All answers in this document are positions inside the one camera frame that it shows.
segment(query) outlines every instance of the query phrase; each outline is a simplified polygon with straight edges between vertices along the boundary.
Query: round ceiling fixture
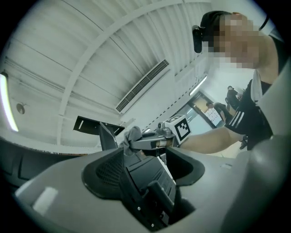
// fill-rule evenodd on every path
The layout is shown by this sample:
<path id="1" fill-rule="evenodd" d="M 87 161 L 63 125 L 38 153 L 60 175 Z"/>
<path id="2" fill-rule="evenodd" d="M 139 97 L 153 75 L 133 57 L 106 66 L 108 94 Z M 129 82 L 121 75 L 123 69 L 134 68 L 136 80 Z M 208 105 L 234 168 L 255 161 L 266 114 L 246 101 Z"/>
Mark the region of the round ceiling fixture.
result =
<path id="1" fill-rule="evenodd" d="M 23 115 L 25 113 L 25 109 L 24 109 L 24 106 L 22 104 L 17 104 L 16 109 L 21 115 Z"/>

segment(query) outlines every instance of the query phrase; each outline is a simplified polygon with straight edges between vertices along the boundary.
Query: fluorescent light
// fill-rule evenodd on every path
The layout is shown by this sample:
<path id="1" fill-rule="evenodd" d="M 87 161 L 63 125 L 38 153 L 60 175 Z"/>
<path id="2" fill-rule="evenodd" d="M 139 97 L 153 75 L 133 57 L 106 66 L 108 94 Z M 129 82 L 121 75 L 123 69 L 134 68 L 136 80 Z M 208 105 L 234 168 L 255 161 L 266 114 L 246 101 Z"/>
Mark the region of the fluorescent light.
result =
<path id="1" fill-rule="evenodd" d="M 5 115 L 7 117 L 8 123 L 12 130 L 18 132 L 17 125 L 14 121 L 9 98 L 8 98 L 8 87 L 7 87 L 7 79 L 4 75 L 0 74 L 0 92 L 1 92 L 1 100 L 4 108 Z"/>
<path id="2" fill-rule="evenodd" d="M 191 112 L 191 110 L 193 110 L 193 108 L 192 108 L 192 109 L 190 109 L 190 110 L 187 112 L 187 114 L 188 114 L 189 112 Z"/>
<path id="3" fill-rule="evenodd" d="M 189 94 L 190 96 L 201 86 L 201 84 L 206 80 L 207 76 L 198 84 L 197 87 L 194 88 L 193 91 L 191 91 L 191 93 Z"/>

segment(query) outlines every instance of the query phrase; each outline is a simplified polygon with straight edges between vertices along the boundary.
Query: black t-shirt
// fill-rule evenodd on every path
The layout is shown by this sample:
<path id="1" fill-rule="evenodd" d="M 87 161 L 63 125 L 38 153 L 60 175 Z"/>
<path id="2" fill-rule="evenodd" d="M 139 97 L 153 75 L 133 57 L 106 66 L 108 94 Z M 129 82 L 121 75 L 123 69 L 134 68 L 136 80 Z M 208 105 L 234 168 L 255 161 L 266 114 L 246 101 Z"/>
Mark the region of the black t-shirt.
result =
<path id="1" fill-rule="evenodd" d="M 228 112 L 228 110 L 227 110 L 227 108 L 226 108 L 226 106 L 224 104 L 215 103 L 214 104 L 214 109 L 217 111 L 217 113 L 220 115 L 220 117 L 221 117 L 221 111 L 223 111 L 224 116 L 226 117 L 226 123 L 228 123 L 231 120 L 232 115 Z"/>
<path id="2" fill-rule="evenodd" d="M 284 43 L 275 38 L 273 38 L 273 40 L 276 45 L 279 58 L 278 62 L 280 73 L 288 59 L 288 54 L 286 53 L 286 50 L 284 50 Z M 269 123 L 260 108 L 256 106 L 251 99 L 251 82 L 252 80 L 249 82 L 246 91 L 242 95 L 240 105 L 236 110 L 235 116 L 226 125 L 226 127 L 233 132 L 248 136 L 247 150 L 251 150 L 257 143 L 272 136 Z M 270 84 L 261 81 L 263 95 L 270 86 Z"/>
<path id="3" fill-rule="evenodd" d="M 235 90 L 228 90 L 227 92 L 227 98 L 228 98 L 229 104 L 234 110 L 236 110 L 238 106 L 240 105 L 240 101 L 237 99 L 236 95 L 237 95 L 237 91 Z"/>

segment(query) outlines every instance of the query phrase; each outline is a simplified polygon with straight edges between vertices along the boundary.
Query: air vent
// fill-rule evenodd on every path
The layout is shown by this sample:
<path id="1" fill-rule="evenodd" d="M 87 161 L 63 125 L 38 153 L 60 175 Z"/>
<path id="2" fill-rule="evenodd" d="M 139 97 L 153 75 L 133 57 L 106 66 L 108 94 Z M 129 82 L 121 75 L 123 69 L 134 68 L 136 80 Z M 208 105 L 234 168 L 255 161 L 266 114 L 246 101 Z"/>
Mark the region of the air vent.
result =
<path id="1" fill-rule="evenodd" d="M 126 96 L 119 102 L 115 109 L 119 113 L 125 113 L 135 103 L 135 101 L 137 101 L 169 70 L 169 63 L 166 60 L 163 60 L 157 64 L 126 94 Z"/>

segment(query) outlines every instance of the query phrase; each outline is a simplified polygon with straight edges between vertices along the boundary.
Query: curved beam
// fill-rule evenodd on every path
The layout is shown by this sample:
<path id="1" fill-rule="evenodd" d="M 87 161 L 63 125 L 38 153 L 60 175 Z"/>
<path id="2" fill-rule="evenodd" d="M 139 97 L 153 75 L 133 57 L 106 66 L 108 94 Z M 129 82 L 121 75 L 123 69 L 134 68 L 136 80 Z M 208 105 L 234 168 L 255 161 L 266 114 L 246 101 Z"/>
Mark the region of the curved beam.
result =
<path id="1" fill-rule="evenodd" d="M 67 83 L 67 86 L 65 87 L 65 91 L 60 103 L 60 109 L 59 109 L 59 115 L 63 116 L 65 114 L 65 109 L 69 101 L 70 94 L 73 90 L 73 87 L 84 69 L 85 65 L 89 61 L 89 59 L 93 56 L 93 54 L 96 52 L 96 50 L 115 32 L 117 32 L 121 27 L 124 25 L 130 23 L 133 19 L 138 18 L 148 12 L 151 12 L 153 10 L 163 8 L 165 6 L 169 5 L 175 5 L 175 4 L 181 4 L 183 3 L 183 0 L 165 0 L 160 1 L 156 3 L 149 4 L 147 6 L 143 6 L 137 10 L 134 10 L 133 12 L 129 13 L 128 15 L 122 17 L 117 22 L 110 25 L 104 32 L 99 35 L 87 48 L 87 50 L 84 52 L 84 54 L 79 59 L 77 65 L 74 67 L 71 76 L 69 77 L 69 81 Z M 57 144 L 60 145 L 60 139 L 61 139 L 61 130 L 62 130 L 63 120 L 62 117 L 59 118 L 58 122 L 58 129 L 57 129 Z"/>

